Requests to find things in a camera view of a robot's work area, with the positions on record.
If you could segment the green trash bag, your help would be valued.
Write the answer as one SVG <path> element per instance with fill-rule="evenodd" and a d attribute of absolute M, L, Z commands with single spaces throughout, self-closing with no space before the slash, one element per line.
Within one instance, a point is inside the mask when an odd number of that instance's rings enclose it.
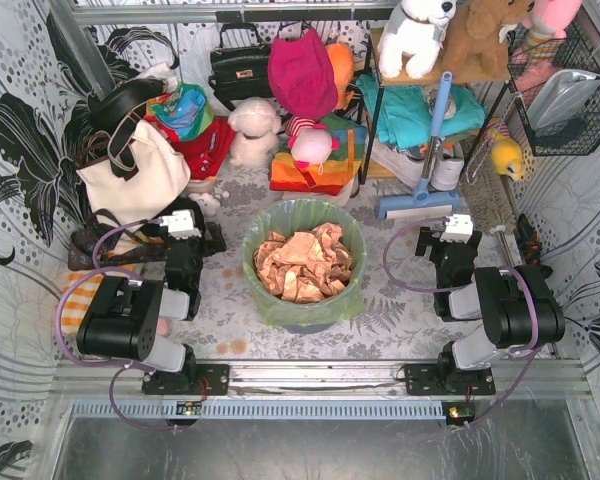
<path fill-rule="evenodd" d="M 332 324 L 364 309 L 367 241 L 360 223 L 337 205 L 275 203 L 247 229 L 242 254 L 250 293 L 268 325 Z"/>

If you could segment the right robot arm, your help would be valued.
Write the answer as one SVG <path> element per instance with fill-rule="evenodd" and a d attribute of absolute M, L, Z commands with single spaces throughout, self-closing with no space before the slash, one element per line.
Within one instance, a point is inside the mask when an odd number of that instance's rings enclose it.
<path fill-rule="evenodd" d="M 564 336 L 564 315 L 541 269 L 477 267 L 481 239 L 465 215 L 447 218 L 440 231 L 426 226 L 419 230 L 415 254 L 428 257 L 435 268 L 436 285 L 429 291 L 435 313 L 445 322 L 478 325 L 448 342 L 436 361 L 405 367 L 410 395 L 493 395 L 493 362 L 524 359 Z"/>

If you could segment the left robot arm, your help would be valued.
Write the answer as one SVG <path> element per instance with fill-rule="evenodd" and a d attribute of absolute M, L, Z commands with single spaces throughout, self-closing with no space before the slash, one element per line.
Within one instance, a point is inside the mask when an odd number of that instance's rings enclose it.
<path fill-rule="evenodd" d="M 76 335 L 80 353 L 147 368 L 146 395 L 224 396 L 230 367 L 202 364 L 193 348 L 159 332 L 159 322 L 188 321 L 198 313 L 203 259 L 226 250 L 222 229 L 193 210 L 158 220 L 169 241 L 162 280 L 104 277 Z"/>

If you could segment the cream tote bag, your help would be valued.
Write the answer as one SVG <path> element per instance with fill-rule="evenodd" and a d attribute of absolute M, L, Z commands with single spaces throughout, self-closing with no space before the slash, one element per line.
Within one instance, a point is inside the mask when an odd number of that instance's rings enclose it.
<path fill-rule="evenodd" d="M 114 174 L 107 158 L 77 171 L 91 211 L 105 210 L 121 224 L 154 218 L 176 200 L 191 177 L 184 156 L 145 120 L 136 124 L 129 149 L 135 163 L 129 173 Z"/>

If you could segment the blue trash bin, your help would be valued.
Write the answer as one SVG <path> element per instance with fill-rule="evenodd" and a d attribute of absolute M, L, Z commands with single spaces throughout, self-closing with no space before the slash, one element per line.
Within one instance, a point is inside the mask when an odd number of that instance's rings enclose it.
<path fill-rule="evenodd" d="M 330 329 L 331 327 L 333 327 L 334 325 L 335 325 L 335 323 L 315 324 L 315 325 L 306 325 L 306 326 L 285 325 L 285 326 L 283 326 L 283 329 L 291 334 L 311 335 L 311 334 L 318 334 L 318 333 L 324 332 L 324 331 Z"/>

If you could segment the magenta hanging bag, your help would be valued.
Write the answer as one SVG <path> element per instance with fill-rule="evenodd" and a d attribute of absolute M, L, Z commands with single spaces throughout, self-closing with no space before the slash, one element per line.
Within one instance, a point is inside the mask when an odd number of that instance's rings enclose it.
<path fill-rule="evenodd" d="M 301 118 L 319 120 L 338 102 L 331 61 L 312 27 L 296 40 L 274 39 L 268 82 L 280 106 Z"/>

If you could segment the pink glasses case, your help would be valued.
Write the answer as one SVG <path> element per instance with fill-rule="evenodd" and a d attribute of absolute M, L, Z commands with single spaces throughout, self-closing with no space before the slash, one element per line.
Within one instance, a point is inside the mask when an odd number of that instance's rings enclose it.
<path fill-rule="evenodd" d="M 160 336 L 167 337 L 172 330 L 171 322 L 164 318 L 159 318 L 156 326 L 156 333 Z"/>

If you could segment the red cloth in basket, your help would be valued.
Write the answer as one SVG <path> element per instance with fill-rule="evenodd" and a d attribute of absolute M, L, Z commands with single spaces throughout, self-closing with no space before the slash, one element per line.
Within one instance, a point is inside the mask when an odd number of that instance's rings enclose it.
<path fill-rule="evenodd" d="M 183 155 L 190 170 L 190 179 L 202 181 L 217 176 L 235 135 L 227 117 L 216 117 L 198 137 L 175 142 L 172 147 Z"/>

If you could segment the crumpled brown paper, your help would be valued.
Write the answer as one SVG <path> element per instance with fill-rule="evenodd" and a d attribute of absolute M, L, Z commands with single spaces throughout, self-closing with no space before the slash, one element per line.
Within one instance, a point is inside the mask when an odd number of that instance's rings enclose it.
<path fill-rule="evenodd" d="M 289 237 L 271 231 L 253 254 L 265 291 L 296 304 L 318 303 L 342 293 L 353 266 L 342 234 L 341 225 L 329 222 Z"/>

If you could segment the yellow duck plush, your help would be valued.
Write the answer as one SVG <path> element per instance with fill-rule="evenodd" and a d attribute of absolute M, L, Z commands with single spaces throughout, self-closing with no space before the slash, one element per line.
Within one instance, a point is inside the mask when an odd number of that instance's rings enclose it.
<path fill-rule="evenodd" d="M 523 151 L 520 145 L 510 136 L 506 124 L 491 122 L 486 130 L 490 158 L 496 173 L 508 176 L 513 181 L 522 179 Z"/>

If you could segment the teal folded cloth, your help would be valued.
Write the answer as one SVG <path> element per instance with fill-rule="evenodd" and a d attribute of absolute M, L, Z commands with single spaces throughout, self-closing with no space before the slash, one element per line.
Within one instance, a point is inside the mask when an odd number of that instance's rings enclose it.
<path fill-rule="evenodd" d="M 456 113 L 443 121 L 441 136 L 482 126 L 486 110 L 467 88 L 452 85 L 449 97 L 455 101 Z M 376 128 L 380 142 L 402 150 L 427 143 L 431 122 L 432 116 L 419 86 L 385 88 Z"/>

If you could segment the black handbag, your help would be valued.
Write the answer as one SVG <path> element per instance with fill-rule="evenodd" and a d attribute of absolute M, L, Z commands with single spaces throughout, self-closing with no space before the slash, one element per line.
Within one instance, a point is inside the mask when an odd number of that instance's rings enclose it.
<path fill-rule="evenodd" d="M 229 30 L 250 30 L 256 38 L 255 45 L 226 48 L 222 35 Z M 252 97 L 274 97 L 268 80 L 268 63 L 271 47 L 260 37 L 252 23 L 227 23 L 220 30 L 219 46 L 210 52 L 212 75 L 208 84 L 215 98 L 229 111 L 234 101 Z"/>

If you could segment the silver foil pouch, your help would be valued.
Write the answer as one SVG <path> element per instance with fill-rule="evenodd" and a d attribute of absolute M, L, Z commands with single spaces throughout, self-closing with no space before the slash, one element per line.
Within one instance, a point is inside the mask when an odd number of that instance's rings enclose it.
<path fill-rule="evenodd" d="M 600 74 L 563 69 L 552 75 L 527 109 L 534 130 L 574 117 L 600 86 Z"/>

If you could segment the white dog plush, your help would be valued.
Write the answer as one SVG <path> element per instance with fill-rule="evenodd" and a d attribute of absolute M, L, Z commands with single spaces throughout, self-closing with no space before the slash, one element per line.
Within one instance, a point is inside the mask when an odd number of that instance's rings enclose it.
<path fill-rule="evenodd" d="M 402 0 L 393 9 L 378 45 L 378 70 L 384 79 L 405 72 L 421 79 L 431 72 L 456 13 L 456 1 Z"/>

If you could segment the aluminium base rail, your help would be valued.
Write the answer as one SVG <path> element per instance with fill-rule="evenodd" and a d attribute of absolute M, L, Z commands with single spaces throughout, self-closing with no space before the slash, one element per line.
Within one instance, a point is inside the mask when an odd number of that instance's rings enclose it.
<path fill-rule="evenodd" d="M 60 363 L 51 393 L 76 415 L 133 420 L 198 419 L 441 419 L 452 406 L 488 409 L 501 396 L 532 403 L 589 401 L 580 362 L 538 359 L 530 367 L 500 361 L 487 377 L 492 395 L 471 386 L 456 394 L 423 387 L 417 394 L 413 361 L 205 360 L 209 393 L 147 395 L 146 376 L 120 377 L 112 368 Z"/>

